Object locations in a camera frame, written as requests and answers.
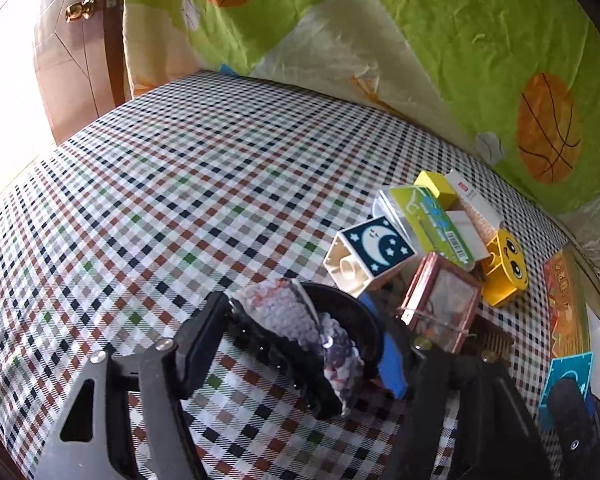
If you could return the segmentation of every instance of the yellow toy block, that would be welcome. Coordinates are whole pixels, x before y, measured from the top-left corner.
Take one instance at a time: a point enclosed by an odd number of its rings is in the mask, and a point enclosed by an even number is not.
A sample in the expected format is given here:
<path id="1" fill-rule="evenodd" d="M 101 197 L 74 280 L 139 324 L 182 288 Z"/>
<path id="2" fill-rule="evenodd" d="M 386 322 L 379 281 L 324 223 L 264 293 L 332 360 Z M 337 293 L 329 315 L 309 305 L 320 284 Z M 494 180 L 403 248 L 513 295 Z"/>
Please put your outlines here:
<path id="1" fill-rule="evenodd" d="M 525 257 L 518 241 L 504 229 L 498 229 L 487 250 L 491 257 L 481 261 L 486 275 L 482 297 L 491 306 L 499 307 L 517 291 L 526 290 Z"/>
<path id="2" fill-rule="evenodd" d="M 448 209 L 456 200 L 456 192 L 448 183 L 445 176 L 434 171 L 421 171 L 416 181 L 415 186 L 426 187 L 436 197 L 442 209 Z"/>

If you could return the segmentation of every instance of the cartoon eye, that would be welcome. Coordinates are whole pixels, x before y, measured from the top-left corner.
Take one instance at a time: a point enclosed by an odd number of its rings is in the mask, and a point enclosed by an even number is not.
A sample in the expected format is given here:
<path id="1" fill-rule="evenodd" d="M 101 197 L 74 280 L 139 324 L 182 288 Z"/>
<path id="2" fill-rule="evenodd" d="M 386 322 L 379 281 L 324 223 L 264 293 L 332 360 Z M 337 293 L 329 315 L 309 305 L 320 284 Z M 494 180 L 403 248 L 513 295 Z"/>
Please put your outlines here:
<path id="1" fill-rule="evenodd" d="M 518 252 L 518 250 L 516 249 L 516 245 L 515 243 L 513 243 L 511 240 L 507 239 L 507 249 L 509 250 L 509 252 L 511 252 L 512 254 L 516 254 Z"/>
<path id="2" fill-rule="evenodd" d="M 522 279 L 522 269 L 520 269 L 520 267 L 518 266 L 518 264 L 516 262 L 510 262 L 511 263 L 511 270 L 513 270 L 513 275 L 521 280 Z"/>

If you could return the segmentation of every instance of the cartoon face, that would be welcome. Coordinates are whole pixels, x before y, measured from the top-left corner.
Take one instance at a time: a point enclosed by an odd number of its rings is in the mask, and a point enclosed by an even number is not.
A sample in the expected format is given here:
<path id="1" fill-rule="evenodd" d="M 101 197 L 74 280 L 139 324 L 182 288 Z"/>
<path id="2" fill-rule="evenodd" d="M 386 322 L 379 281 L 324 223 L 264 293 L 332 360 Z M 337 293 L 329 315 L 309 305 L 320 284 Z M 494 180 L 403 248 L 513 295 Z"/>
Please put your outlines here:
<path id="1" fill-rule="evenodd" d="M 511 283 L 520 290 L 525 290 L 528 284 L 525 257 L 520 244 L 511 233 L 498 229 L 498 247 L 502 256 L 504 272 Z"/>

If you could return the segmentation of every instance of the table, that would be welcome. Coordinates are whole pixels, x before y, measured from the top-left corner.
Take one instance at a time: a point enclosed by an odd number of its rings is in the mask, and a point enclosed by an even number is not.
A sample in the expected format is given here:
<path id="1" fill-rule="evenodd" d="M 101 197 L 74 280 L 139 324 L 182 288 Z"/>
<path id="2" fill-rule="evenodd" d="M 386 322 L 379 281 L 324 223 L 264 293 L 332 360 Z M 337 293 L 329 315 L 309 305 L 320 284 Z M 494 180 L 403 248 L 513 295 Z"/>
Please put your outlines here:
<path id="1" fill-rule="evenodd" d="M 0 437 L 30 477 L 82 362 L 171 336 L 211 290 L 275 277 L 331 283 L 334 234 L 375 190 L 456 168 L 507 219 L 530 284 L 479 315 L 514 337 L 510 373 L 536 412 L 549 362 L 541 265 L 563 233 L 491 170 L 403 120 L 263 81 L 202 72 L 99 118 L 20 177 L 0 206 Z M 142 472 L 152 466 L 130 398 Z M 185 404 L 212 478 L 369 478 L 405 405 L 366 389 L 318 422 L 288 380 L 223 339 Z M 435 476 L 448 473 L 449 402 Z M 557 465 L 556 442 L 547 438 Z"/>

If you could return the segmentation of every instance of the yellow smiley face toy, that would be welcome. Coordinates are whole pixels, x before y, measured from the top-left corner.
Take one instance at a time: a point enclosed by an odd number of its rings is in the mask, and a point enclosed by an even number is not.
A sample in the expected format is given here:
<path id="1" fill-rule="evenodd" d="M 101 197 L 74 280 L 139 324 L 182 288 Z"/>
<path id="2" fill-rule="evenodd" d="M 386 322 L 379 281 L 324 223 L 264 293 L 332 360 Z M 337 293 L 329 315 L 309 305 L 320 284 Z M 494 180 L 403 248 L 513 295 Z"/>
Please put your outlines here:
<path id="1" fill-rule="evenodd" d="M 518 241 L 504 229 L 498 229 L 487 250 L 491 257 L 481 262 L 486 276 L 482 297 L 497 308 L 517 291 L 526 290 L 529 281 L 525 257 Z"/>

